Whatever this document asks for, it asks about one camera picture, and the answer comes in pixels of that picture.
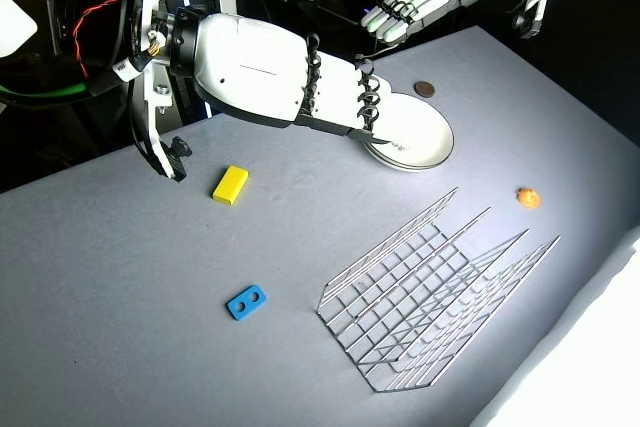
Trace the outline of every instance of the yellow sponge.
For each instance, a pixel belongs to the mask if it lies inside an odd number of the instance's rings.
[[[248,178],[249,171],[230,165],[213,192],[213,198],[225,204],[233,205]]]

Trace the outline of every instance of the green stripe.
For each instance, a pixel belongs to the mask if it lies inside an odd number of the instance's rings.
[[[14,92],[0,85],[0,92],[5,92],[7,94],[12,94],[12,95],[18,95],[20,97],[32,97],[34,99],[43,99],[43,98],[46,99],[51,97],[68,97],[74,94],[81,94],[86,90],[87,90],[87,84],[81,82],[79,84],[70,85],[69,87],[64,87],[62,89],[54,90],[53,92],[42,92],[40,94],[20,94],[18,92]]]

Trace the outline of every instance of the orange object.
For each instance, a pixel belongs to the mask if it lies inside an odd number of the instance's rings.
[[[518,189],[517,198],[527,209],[537,209],[542,203],[540,194],[533,189]]]

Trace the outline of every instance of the table surface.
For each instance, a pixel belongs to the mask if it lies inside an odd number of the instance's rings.
[[[637,225],[640,151],[478,28],[376,63],[456,144],[392,170],[346,138],[226,116],[178,131],[180,184],[131,147],[0,196],[0,425],[468,425]],[[210,194],[250,171],[233,207]],[[539,190],[540,209],[514,200]],[[324,284],[454,187],[465,249],[562,240],[434,386],[376,394],[315,314]],[[234,321],[251,284],[266,304]]]

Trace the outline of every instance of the blue block with two holes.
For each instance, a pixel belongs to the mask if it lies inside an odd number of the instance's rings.
[[[227,302],[227,309],[236,320],[242,320],[251,315],[258,307],[267,301],[267,296],[257,285],[252,285],[244,292],[236,295]]]

